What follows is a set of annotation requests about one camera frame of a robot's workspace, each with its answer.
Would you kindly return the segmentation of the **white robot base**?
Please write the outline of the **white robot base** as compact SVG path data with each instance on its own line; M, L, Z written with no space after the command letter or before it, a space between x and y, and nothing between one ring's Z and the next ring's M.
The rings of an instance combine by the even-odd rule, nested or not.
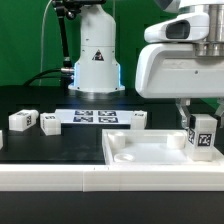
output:
M116 23L101 5L81 8L80 57L74 64L74 94L107 97L125 90L120 64L115 58Z

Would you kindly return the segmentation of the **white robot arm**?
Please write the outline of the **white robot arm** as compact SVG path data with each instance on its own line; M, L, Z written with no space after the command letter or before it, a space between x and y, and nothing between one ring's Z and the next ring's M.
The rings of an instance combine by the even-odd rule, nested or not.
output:
M144 98L174 98L190 126L193 98L219 98L224 126L224 0L154 0L176 18L144 31L135 89Z

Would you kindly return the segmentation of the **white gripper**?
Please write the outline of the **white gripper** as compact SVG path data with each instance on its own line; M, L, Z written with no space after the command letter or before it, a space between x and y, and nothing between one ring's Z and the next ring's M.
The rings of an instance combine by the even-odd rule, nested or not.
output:
M197 57L192 44L150 44L140 52L135 89L143 98L177 98L181 125L190 125L190 100L219 98L215 115L224 128L224 57Z

